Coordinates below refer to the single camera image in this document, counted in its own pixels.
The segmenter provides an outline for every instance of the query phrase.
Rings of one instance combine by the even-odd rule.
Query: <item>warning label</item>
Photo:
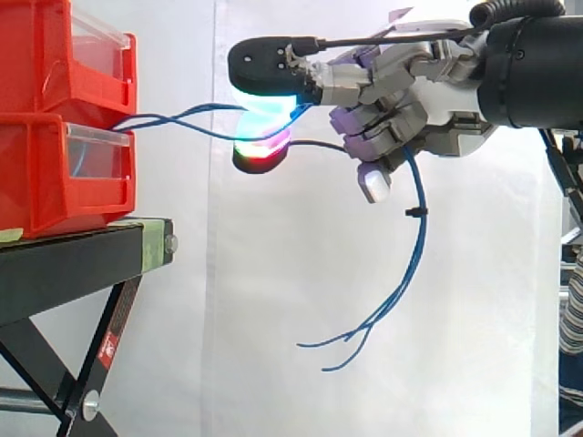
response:
[[[119,337],[115,336],[111,331],[108,331],[106,337],[101,343],[99,348],[99,354],[97,357],[107,370],[111,369],[111,364],[116,356],[116,351],[118,350]]]

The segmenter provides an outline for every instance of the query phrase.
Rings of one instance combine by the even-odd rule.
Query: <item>scissor lift stand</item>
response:
[[[57,437],[117,436],[99,398],[144,273],[172,262],[167,219],[132,218],[107,229],[0,243],[0,353],[30,391],[0,388],[0,411],[53,415]],[[113,287],[75,378],[30,318]]]

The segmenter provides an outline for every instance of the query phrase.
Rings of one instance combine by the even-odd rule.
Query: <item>white backdrop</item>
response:
[[[243,38],[365,36],[404,5],[220,0],[215,99],[229,98],[224,56]],[[294,136],[340,141],[323,110]],[[319,369],[355,344],[294,344],[355,327],[402,277],[417,229],[408,168],[369,206],[356,163],[330,151],[292,149],[261,177],[234,170],[219,142],[211,155],[203,436],[556,435],[560,203],[536,132],[420,159],[431,213],[419,273],[334,374]]]
[[[363,36],[409,4],[74,2],[137,34],[140,110],[167,114],[230,100],[225,55],[242,38]],[[294,136],[339,142],[322,110]],[[419,273],[336,374],[319,369],[353,345],[294,344],[353,328],[402,277],[417,225],[404,217],[408,168],[388,202],[369,206],[340,154],[293,149],[251,177],[232,168],[229,144],[210,155],[209,145],[179,127],[138,134],[138,213],[174,218],[180,250],[144,279],[110,373],[103,409],[121,436],[555,435],[560,203],[534,133],[499,131],[463,160],[419,160],[431,209]],[[73,371],[104,302],[36,319]],[[52,435],[51,424],[1,414],[0,435]]]

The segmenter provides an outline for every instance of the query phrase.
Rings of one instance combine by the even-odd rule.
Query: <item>green light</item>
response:
[[[261,97],[246,94],[237,88],[232,89],[235,100],[250,112],[275,118],[286,123],[290,120],[290,114],[298,106],[296,96]]]

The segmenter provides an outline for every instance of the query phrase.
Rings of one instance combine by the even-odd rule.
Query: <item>green tape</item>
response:
[[[22,238],[24,233],[25,230],[22,228],[0,230],[0,243],[12,243],[18,241]]]
[[[142,234],[142,273],[157,269],[164,265],[165,236],[164,220],[157,218],[142,218],[138,220],[122,220],[110,226],[141,225]]]

